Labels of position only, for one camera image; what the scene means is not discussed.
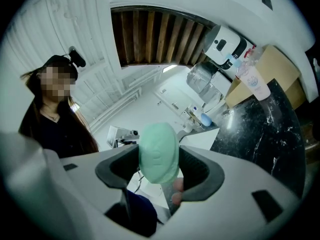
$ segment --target long dark hair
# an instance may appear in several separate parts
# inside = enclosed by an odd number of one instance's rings
[[[41,82],[37,74],[44,70],[44,67],[37,68],[33,71],[27,72],[21,76],[22,79],[28,78],[26,81],[26,86],[34,94],[34,99],[29,106],[19,129],[19,132],[25,136],[31,137],[42,142],[41,127],[40,127],[40,109],[43,106]],[[71,106],[74,105],[72,97],[69,96],[66,100],[60,101],[57,112],[61,117],[66,120],[66,127],[72,129],[75,135],[75,140],[78,142],[82,154],[90,154],[98,152],[98,145],[95,139],[92,137],[90,132],[86,128],[86,121],[80,112],[74,112]]]

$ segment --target wooden slatted ceiling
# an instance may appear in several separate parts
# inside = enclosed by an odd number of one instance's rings
[[[181,15],[129,10],[111,12],[122,67],[139,64],[194,66],[209,58],[203,53],[210,28]]]

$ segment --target cardboard box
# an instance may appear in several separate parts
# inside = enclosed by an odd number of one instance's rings
[[[298,79],[300,76],[299,70],[277,48],[268,45],[255,67],[266,83],[269,83],[272,79],[277,80],[293,109],[298,108],[306,101],[306,95]],[[229,108],[232,108],[251,95],[253,95],[252,92],[245,84],[235,78],[226,95],[225,102]]]

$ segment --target necklace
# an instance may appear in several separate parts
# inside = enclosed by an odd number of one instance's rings
[[[48,115],[46,112],[44,112],[44,110],[42,109],[41,110],[43,113],[45,113],[48,117],[50,117],[53,121],[57,121],[57,119],[58,119],[58,117],[59,117],[59,115],[58,116],[56,116],[56,117],[54,117],[54,116],[51,116],[51,115]]]

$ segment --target white paneled wall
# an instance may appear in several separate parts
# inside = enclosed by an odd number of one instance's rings
[[[140,86],[159,78],[163,66],[121,69],[109,0],[27,0],[2,42],[6,70],[16,75],[41,67],[74,46],[86,61],[71,96],[91,127],[107,121]],[[136,91],[136,98],[141,95]]]

